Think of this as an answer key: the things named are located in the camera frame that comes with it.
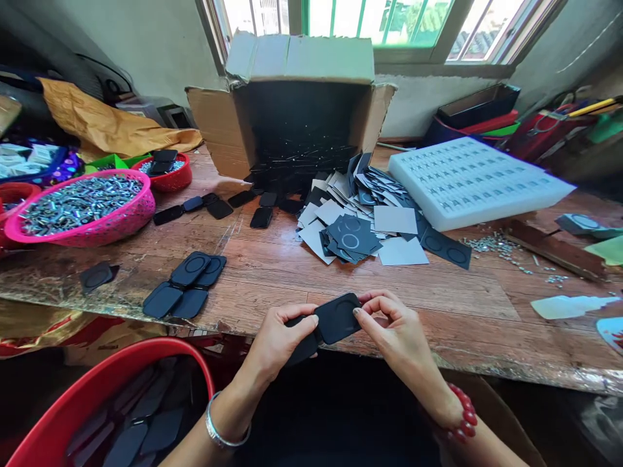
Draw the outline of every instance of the glass pane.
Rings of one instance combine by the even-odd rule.
[[[523,0],[493,0],[489,11],[478,27],[472,43],[467,47],[463,60],[483,61],[495,48],[506,32],[508,23],[513,19]]]
[[[258,36],[279,34],[280,24],[281,33],[289,33],[287,0],[223,0],[223,3],[232,34],[236,33],[236,29]]]
[[[310,0],[310,36],[327,36],[331,31],[333,0]]]
[[[407,13],[407,24],[410,37],[409,42],[412,47],[435,47],[435,45],[437,45],[439,35],[441,34],[441,30],[446,23],[446,19],[448,19],[448,15],[450,14],[452,2],[448,0],[429,0],[426,4],[426,8],[424,9],[420,27],[416,31],[416,22],[413,18],[417,20],[421,10],[421,4],[422,2],[415,2],[415,4],[410,8],[410,11]]]
[[[236,29],[254,32],[249,0],[225,0],[224,4],[232,34]]]
[[[333,4],[309,0],[311,36],[330,35]],[[336,0],[335,5],[334,36],[357,37],[359,31],[377,46],[428,48],[437,43],[452,0]]]
[[[506,33],[509,22],[526,0],[474,0],[448,60],[484,61]]]

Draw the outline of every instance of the wall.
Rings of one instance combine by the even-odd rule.
[[[21,0],[20,8],[74,51],[125,69],[143,95],[187,105],[185,86],[219,88],[214,61],[194,0]],[[568,89],[616,46],[623,17],[567,70],[623,8],[620,0],[568,0],[515,74],[518,109]],[[459,77],[378,75],[399,86],[382,135],[421,136],[440,105],[495,81]]]
[[[619,50],[623,15],[567,70],[558,73],[590,44],[621,11],[620,0],[568,0],[556,20],[541,36],[513,76],[507,80],[521,88],[517,109],[526,111],[539,101],[569,89],[604,59]],[[381,82],[398,84],[387,112],[382,135],[421,136],[436,109],[481,90],[495,80],[459,77],[396,77],[378,75]]]
[[[185,86],[220,86],[194,0],[19,0],[14,4],[74,52],[125,70],[141,95],[164,96],[188,106]],[[93,69],[124,86],[98,65]]]

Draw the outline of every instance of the red beaded bracelet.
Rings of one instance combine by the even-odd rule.
[[[458,428],[451,429],[447,431],[448,438],[456,438],[463,444],[467,442],[467,438],[473,438],[476,436],[476,429],[474,428],[478,425],[478,419],[476,418],[476,410],[472,405],[472,401],[467,394],[463,392],[463,390],[459,387],[456,387],[452,383],[448,383],[450,390],[456,394],[463,405],[463,419],[461,420],[461,425]]]

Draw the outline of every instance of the red basket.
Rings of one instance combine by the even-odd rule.
[[[197,360],[211,398],[212,376],[196,347],[174,337],[137,342],[93,367],[67,389],[24,438],[6,467],[64,467],[71,437],[89,416],[144,368],[172,355],[191,355]]]
[[[153,157],[143,159],[142,161],[135,163],[132,166],[132,170],[140,170],[140,168],[143,167],[143,164],[152,162],[153,160]],[[184,165],[181,169],[164,175],[150,177],[151,186],[154,190],[171,193],[173,191],[179,191],[186,188],[190,185],[190,182],[193,181],[193,171],[190,169],[190,158],[183,152],[180,152],[177,154],[176,160],[184,161]]]
[[[3,203],[15,203],[20,200],[30,202],[39,193],[41,193],[41,188],[37,185],[18,182],[0,185],[0,200],[2,200]],[[6,220],[13,216],[22,204],[24,203],[20,203],[15,208],[0,214],[0,257],[3,256],[5,251],[16,250],[23,245],[23,243],[11,240],[5,234]]]

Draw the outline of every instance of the wooden table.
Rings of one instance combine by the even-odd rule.
[[[159,209],[211,191],[227,199],[245,189],[239,180],[218,176],[207,150],[200,152],[193,157],[191,186],[181,193],[158,195]],[[390,154],[390,150],[379,149],[373,165],[386,168]],[[225,255],[227,265],[210,290],[203,312],[192,322],[168,322],[171,325],[253,336],[272,305],[321,304],[350,291],[388,288],[418,309],[443,368],[623,396],[623,357],[595,330],[598,318],[621,316],[623,306],[553,321],[543,320],[530,307],[532,300],[559,294],[620,294],[623,276],[617,271],[609,283],[572,277],[558,289],[547,283],[548,276],[573,274],[545,259],[540,259],[538,267],[526,251],[515,256],[532,275],[495,253],[472,256],[469,271],[432,254],[428,255],[429,265],[384,267],[378,258],[369,258],[357,266],[338,261],[326,266],[296,241],[297,223],[287,213],[275,210],[266,230],[249,228],[257,206],[255,200],[220,221],[201,210],[163,226],[150,224],[134,237],[101,248],[40,245],[36,251],[0,261],[0,298],[150,320],[141,312],[143,299],[168,279],[183,258],[200,250]],[[621,206],[579,191],[540,211],[532,221],[553,230],[554,219],[570,212],[588,214],[611,226],[623,225]],[[492,231],[487,224],[449,235],[474,239]],[[560,235],[580,241],[566,233]],[[79,273],[104,259],[121,265],[117,278],[83,296]],[[552,266],[556,272],[543,270]],[[379,356],[363,332],[329,348]]]

